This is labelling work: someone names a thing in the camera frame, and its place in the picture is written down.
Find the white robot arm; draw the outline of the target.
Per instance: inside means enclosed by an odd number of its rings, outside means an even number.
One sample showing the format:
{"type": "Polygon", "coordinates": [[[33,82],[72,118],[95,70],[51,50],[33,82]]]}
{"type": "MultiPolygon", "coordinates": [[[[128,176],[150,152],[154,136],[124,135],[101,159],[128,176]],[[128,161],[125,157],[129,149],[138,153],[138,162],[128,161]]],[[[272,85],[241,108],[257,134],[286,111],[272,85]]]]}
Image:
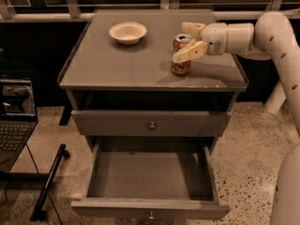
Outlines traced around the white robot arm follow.
{"type": "MultiPolygon", "coordinates": [[[[173,54],[174,63],[224,53],[253,60],[271,59],[279,75],[281,94],[289,102],[300,134],[300,46],[284,14],[266,12],[255,24],[183,22],[182,31],[190,41],[173,54]]],[[[293,147],[281,162],[270,225],[300,225],[300,144],[293,147]]]]}

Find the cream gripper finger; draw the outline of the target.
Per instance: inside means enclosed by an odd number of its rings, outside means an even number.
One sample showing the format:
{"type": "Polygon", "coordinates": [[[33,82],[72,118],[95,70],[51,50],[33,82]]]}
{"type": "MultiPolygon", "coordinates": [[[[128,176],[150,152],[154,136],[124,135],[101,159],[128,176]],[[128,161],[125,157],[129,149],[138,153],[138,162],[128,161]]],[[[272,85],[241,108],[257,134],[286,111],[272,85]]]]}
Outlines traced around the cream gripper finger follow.
{"type": "Polygon", "coordinates": [[[204,41],[192,39],[187,46],[180,49],[172,56],[174,63],[183,63],[202,57],[207,51],[207,44],[204,41]]]}
{"type": "Polygon", "coordinates": [[[202,37],[202,31],[204,28],[205,25],[203,23],[196,23],[196,22],[182,23],[182,30],[195,39],[199,39],[202,37]]]}

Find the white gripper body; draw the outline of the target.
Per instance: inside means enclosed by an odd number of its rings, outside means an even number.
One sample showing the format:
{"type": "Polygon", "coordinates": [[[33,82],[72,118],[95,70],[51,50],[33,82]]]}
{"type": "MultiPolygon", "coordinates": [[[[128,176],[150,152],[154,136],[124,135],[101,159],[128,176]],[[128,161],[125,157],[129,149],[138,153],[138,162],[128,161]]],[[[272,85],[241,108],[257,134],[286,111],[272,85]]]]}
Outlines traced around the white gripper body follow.
{"type": "Polygon", "coordinates": [[[206,53],[222,55],[226,52],[227,24],[224,22],[210,23],[202,30],[202,40],[207,44],[206,53]]]}

